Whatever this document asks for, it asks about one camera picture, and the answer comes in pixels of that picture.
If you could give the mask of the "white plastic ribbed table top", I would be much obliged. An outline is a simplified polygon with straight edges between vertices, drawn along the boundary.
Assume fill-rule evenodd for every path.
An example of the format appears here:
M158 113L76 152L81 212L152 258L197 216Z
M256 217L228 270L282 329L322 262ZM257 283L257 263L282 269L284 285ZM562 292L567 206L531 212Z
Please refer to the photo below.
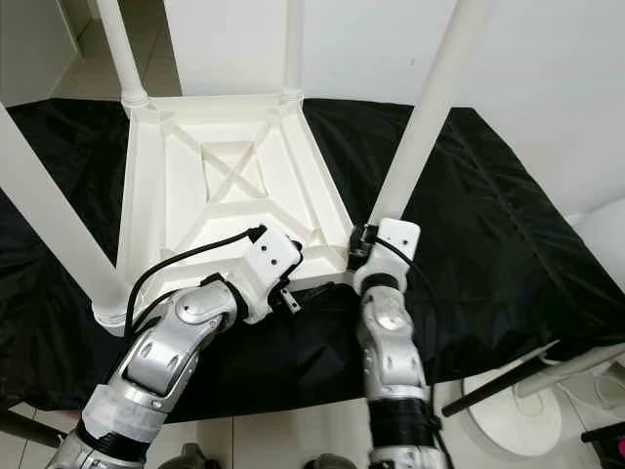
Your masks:
M129 130L115 265L126 285L161 260L255 225L301 245L291 290L348 281L354 224L303 100L125 95L121 103Z

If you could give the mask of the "white tapered plastic table leg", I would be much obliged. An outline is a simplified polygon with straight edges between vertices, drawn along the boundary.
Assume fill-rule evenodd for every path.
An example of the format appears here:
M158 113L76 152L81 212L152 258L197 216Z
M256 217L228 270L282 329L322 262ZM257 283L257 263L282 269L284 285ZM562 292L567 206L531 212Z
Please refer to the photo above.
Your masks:
M1 143L6 145L0 157L1 192L88 295L98 325L121 338L128 325L128 285L4 107L0 107L0 130Z
M438 134L456 97L475 41L497 0L457 0L426 75L418 103L406 122L394 159L369 216L371 225L400 219L415 192Z
M284 79L282 98L301 100L303 90L305 0L286 0L284 13Z
M108 52L111 54L120 86L120 102L128 110L150 107L150 95L135 62L119 0L93 0L102 23Z

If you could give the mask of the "black table cloth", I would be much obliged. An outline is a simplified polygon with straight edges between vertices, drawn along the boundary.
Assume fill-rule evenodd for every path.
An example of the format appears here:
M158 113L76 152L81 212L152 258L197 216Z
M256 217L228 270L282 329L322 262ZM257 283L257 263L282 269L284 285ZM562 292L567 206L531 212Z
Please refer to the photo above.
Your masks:
M128 117L113 100L9 108L82 223L115 254ZM568 224L474 108L453 108L412 194L421 227L406 294L426 375L451 381L551 341L625 341L625 294L569 267ZM1 202L1 390L41 410L77 410L125 352L44 241ZM207 347L175 423L301 409L363 394L358 299L347 285L296 294L299 313L238 326Z

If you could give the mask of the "grey robot right foot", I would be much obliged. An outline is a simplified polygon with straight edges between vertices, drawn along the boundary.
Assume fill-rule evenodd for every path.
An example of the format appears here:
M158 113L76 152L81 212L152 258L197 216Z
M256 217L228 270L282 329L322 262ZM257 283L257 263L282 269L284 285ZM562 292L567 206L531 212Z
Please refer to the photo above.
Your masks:
M305 463L303 469L358 469L348 457L323 452Z

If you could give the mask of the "grey robot foot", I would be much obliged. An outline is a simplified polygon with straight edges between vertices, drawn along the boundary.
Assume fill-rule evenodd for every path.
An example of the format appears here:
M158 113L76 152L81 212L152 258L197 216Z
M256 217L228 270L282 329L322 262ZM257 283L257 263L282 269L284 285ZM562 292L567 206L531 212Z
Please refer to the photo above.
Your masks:
M166 460L159 469L222 469L222 465L207 456L197 444L186 443L178 455Z
M358 469L348 457L323 452L305 463L303 469Z

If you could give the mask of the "grey robot left foot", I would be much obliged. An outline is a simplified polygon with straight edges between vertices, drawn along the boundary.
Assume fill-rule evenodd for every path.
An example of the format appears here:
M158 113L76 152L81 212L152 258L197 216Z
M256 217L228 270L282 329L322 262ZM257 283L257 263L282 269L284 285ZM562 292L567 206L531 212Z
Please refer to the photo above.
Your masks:
M222 469L222 465L207 456L197 444L186 443L178 455L166 460L159 469Z

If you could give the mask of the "white round stand base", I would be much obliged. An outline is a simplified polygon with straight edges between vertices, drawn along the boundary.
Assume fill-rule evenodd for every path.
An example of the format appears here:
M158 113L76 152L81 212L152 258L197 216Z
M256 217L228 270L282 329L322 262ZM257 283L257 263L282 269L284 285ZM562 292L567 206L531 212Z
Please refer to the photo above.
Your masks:
M475 387L519 361L469 378L469 383ZM557 392L585 406L594 418L625 421L625 341L598 347L558 341L545 361L548 369L463 410L489 447L512 457L536 457L555 449L565 424Z

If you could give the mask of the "black plastic box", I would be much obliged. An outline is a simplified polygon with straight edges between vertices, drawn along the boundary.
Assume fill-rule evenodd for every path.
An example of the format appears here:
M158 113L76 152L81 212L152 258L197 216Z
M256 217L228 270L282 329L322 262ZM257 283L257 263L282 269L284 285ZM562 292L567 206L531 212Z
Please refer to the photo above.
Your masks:
M584 432L580 441L593 447L600 469L625 469L625 421Z

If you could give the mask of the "black metal frame bar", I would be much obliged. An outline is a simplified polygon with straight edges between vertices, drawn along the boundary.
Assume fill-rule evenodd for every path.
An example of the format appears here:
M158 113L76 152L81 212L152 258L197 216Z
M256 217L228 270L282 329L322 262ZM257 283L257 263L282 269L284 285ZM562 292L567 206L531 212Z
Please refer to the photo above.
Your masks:
M0 432L14 435L24 441L43 444L48 448L57 448L63 440L63 432L45 425L32 418L26 418L18 412L9 409L1 411Z
M557 341L554 341L553 344L534 350L534 352L527 354L522 361L515 363L515 366L505 370L503 374L487 379L483 383L475 385L475 387L470 385L469 378L464 378L460 383L460 397L443 405L438 414L442 418L450 418L456 412L469 409L470 406L486 401L492 395L504 392L505 389L514 387L514 385L521 383L526 378L531 378L537 372L548 369L550 364L545 361L546 354L548 354L549 349L557 347L557 345Z

